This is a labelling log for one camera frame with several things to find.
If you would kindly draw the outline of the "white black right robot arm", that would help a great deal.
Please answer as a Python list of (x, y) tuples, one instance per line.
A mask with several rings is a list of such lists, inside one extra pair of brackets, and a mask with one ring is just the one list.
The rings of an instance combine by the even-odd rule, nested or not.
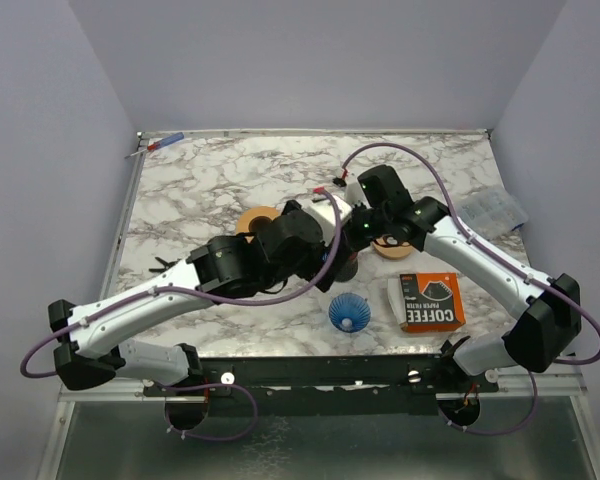
[(494, 331), (452, 346), (452, 359), (439, 367), (447, 389), (461, 391), (489, 369), (519, 365), (542, 373), (580, 333), (580, 286), (571, 276), (552, 278), (519, 264), (456, 223), (438, 200), (413, 200), (390, 166), (374, 167), (358, 182), (368, 205), (353, 211), (352, 242), (392, 235), (464, 274), (516, 321), (506, 332)]

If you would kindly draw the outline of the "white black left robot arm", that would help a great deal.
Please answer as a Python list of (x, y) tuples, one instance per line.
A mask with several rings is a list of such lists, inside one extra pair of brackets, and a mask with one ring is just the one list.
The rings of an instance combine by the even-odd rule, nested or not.
[(214, 237), (129, 290), (86, 305), (52, 303), (56, 373), (73, 391), (125, 376), (169, 385), (182, 395), (194, 392), (201, 380), (194, 348), (145, 344), (135, 335), (218, 304), (247, 305), (292, 276), (328, 290), (348, 258), (335, 229), (352, 211), (340, 197), (306, 206), (290, 201), (257, 233)]

